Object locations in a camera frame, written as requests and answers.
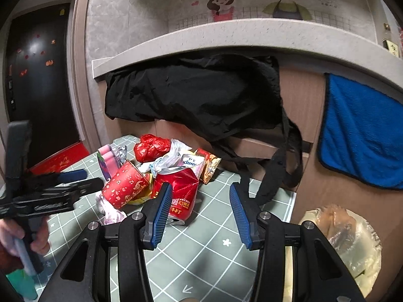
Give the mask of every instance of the finger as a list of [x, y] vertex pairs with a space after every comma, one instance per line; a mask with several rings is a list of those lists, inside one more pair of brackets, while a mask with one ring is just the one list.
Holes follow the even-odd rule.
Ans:
[[49, 238], [49, 228], [47, 223], [47, 217], [42, 219], [41, 227], [39, 228], [38, 232], [36, 233], [36, 239], [31, 243], [31, 249], [40, 250], [45, 247], [46, 243], [48, 242]]
[[13, 236], [4, 229], [0, 229], [0, 243], [9, 254], [19, 257], [19, 253], [15, 248]]
[[36, 252], [36, 253], [38, 253], [40, 255], [46, 255], [46, 253], [48, 253], [49, 250], [50, 250], [50, 244], [49, 244], [49, 242], [46, 242], [46, 245], [43, 248], [38, 249], [38, 250], [36, 250], [34, 252]]
[[21, 228], [19, 224], [12, 219], [3, 219], [1, 222], [2, 227], [8, 231], [11, 235], [18, 237], [19, 239], [23, 239], [25, 236], [24, 230]]

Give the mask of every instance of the green grid mat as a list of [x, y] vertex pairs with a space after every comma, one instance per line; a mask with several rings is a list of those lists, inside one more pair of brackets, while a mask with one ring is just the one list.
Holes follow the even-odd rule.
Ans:
[[[136, 137], [127, 135], [112, 144], [128, 147], [128, 159]], [[85, 169], [88, 178], [102, 177], [96, 154], [65, 171]], [[255, 276], [257, 251], [248, 251], [239, 238], [229, 202], [229, 187], [239, 175], [226, 170], [209, 184], [201, 184], [188, 226], [167, 225], [162, 242], [154, 251], [144, 251], [152, 295], [156, 302], [178, 302], [186, 297], [199, 301], [247, 301]], [[260, 181], [252, 179], [249, 196], [256, 196]], [[295, 193], [279, 189], [274, 200], [263, 208], [289, 222]], [[125, 206], [130, 215], [141, 206]], [[40, 295], [61, 259], [90, 221], [102, 220], [95, 207], [95, 193], [82, 197], [75, 210], [50, 218], [51, 250], [44, 257], [45, 270], [35, 278]], [[119, 302], [117, 248], [111, 250], [110, 288], [112, 302]]]

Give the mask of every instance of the metal screw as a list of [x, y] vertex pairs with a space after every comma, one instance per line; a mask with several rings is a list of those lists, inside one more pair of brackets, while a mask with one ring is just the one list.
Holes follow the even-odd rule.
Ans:
[[88, 224], [88, 229], [89, 229], [89, 230], [95, 230], [95, 229], [98, 228], [98, 226], [99, 226], [99, 224], [98, 224], [97, 221], [92, 221], [92, 222], [90, 222], [90, 223]]
[[315, 224], [311, 221], [305, 221], [304, 226], [307, 230], [312, 230], [315, 228]]
[[140, 220], [143, 217], [143, 214], [141, 212], [135, 212], [131, 215], [131, 218], [133, 220]]
[[259, 213], [259, 217], [261, 217], [263, 220], [269, 220], [272, 215], [268, 211], [262, 211]]
[[337, 302], [350, 302], [351, 301], [351, 299], [349, 297], [341, 296], [341, 295], [336, 300], [337, 300]]

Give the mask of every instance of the blue microfiber towel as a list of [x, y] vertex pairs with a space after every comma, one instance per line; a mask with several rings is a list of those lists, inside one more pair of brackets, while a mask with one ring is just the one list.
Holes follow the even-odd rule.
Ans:
[[327, 74], [318, 158], [324, 167], [368, 185], [403, 189], [403, 105]]

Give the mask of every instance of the clear plastic bag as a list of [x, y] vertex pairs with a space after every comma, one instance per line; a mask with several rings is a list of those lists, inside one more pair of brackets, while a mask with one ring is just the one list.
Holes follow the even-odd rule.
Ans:
[[[337, 205], [307, 211], [300, 224], [314, 222], [334, 247], [366, 297], [381, 269], [382, 245], [372, 226], [361, 216]], [[292, 253], [286, 248], [286, 274], [283, 302], [292, 297]]]
[[115, 209], [113, 205], [104, 198], [101, 191], [95, 193], [95, 202], [98, 211], [105, 215], [105, 218], [101, 220], [102, 225], [120, 223], [127, 217], [123, 211]]

